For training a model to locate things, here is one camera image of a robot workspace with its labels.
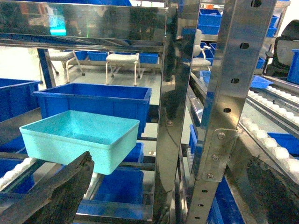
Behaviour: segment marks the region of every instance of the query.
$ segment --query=slotted hole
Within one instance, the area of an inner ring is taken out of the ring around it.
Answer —
[[[241,43],[240,48],[241,49],[248,49],[249,48],[249,43]]]
[[[233,84],[237,84],[237,83],[239,83],[239,79],[238,78],[232,78],[232,81],[231,81],[231,83],[233,83]]]
[[[225,112],[225,113],[230,113],[232,111],[232,109],[230,109],[230,108],[224,108],[224,110],[223,110],[223,112]]]
[[[261,4],[262,4],[262,0],[252,0],[251,7],[258,8],[261,6]]]

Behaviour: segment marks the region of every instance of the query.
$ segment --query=white stool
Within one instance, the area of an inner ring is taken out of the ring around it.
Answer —
[[[70,52],[53,52],[53,53],[50,54],[50,60],[51,60],[51,66],[54,69],[56,75],[59,75],[59,72],[55,69],[52,61],[61,61],[61,62],[65,62],[66,61],[65,69],[66,69],[67,83],[70,83],[69,63],[71,61],[76,60],[78,66],[80,68],[80,71],[81,71],[82,75],[85,76],[85,73],[83,72],[83,70],[81,68],[80,62],[79,62],[79,60],[78,60],[78,58],[76,56],[76,52],[74,50],[70,51]],[[41,80],[42,80],[41,63],[39,63],[39,64],[40,64],[39,71],[40,71]]]
[[[108,84],[108,64],[110,63],[110,69],[112,72],[111,63],[122,63],[122,64],[134,64],[134,86],[137,86],[136,84],[136,69],[138,64],[138,77],[140,78],[140,61],[139,61],[139,54],[133,54],[133,55],[121,55],[121,54],[110,54],[106,57],[106,84]]]

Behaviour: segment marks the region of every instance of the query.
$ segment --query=metal beam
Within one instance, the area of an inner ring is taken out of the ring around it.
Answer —
[[[195,152],[187,224],[205,224],[236,139],[236,129],[276,0],[227,0]]]

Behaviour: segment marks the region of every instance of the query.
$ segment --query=office chair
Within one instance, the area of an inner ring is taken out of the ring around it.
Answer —
[[[294,56],[292,49],[299,49],[299,20],[291,21],[281,36],[276,38],[274,54],[266,52],[266,64],[263,74],[266,76],[287,77]],[[270,58],[273,58],[273,61],[267,66]]]
[[[202,57],[194,57],[192,60],[191,68],[192,68],[192,70],[201,70],[201,68],[207,67],[208,70],[210,70],[209,66],[211,66],[211,62],[206,59],[205,50],[211,49],[211,47],[204,46],[203,48],[201,48],[200,43],[201,43],[201,30],[197,29],[195,41],[194,41],[193,56],[198,56],[200,53],[202,53],[204,57],[203,58]]]

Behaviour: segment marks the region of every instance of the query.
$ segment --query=metal upright post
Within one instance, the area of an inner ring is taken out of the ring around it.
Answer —
[[[55,87],[54,73],[48,49],[37,49],[43,71],[43,77],[47,88]]]
[[[232,153],[236,128],[276,0],[227,0],[195,152],[187,224],[205,224]]]
[[[166,36],[160,92],[155,193],[153,220],[168,223],[178,151],[185,116],[195,32],[184,34],[183,29],[197,28],[199,1],[174,0],[166,3]],[[174,90],[169,91],[169,83]]]

